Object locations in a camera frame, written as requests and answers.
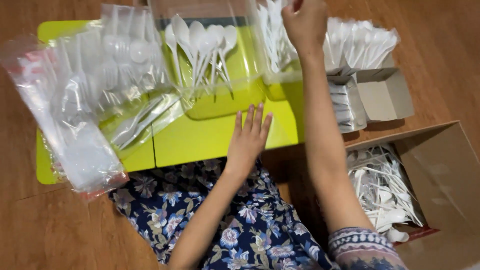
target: floral skirt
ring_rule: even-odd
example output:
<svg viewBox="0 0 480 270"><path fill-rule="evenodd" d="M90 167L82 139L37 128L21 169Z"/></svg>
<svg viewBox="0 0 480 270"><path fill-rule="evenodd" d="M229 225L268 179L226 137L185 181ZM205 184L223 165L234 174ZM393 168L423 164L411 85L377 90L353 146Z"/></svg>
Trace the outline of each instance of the floral skirt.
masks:
<svg viewBox="0 0 480 270"><path fill-rule="evenodd" d="M226 159L130 173L109 194L120 213L168 264L176 241L215 185ZM223 217L203 269L337 269L283 201L258 160Z"/></svg>

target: wooden floor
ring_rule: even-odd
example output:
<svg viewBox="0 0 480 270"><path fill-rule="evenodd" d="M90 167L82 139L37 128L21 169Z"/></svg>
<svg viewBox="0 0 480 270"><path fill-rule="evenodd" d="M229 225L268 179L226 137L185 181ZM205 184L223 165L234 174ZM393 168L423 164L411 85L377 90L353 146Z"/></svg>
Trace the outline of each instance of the wooden floor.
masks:
<svg viewBox="0 0 480 270"><path fill-rule="evenodd" d="M480 154L480 1L328 2L332 16L372 19L398 30L402 42L394 58L405 74L416 109L414 117L369 125L366 131L346 136L346 142L461 120ZM35 33L44 21L99 18L100 3L2 1L0 41ZM131 4L132 0L117 3ZM3 70L0 126L0 269L157 269L148 245L105 197L86 205L64 185L44 186L36 181L36 124ZM267 165L282 177L273 155L266 156L270 157ZM286 184L282 193L288 196Z"/></svg>

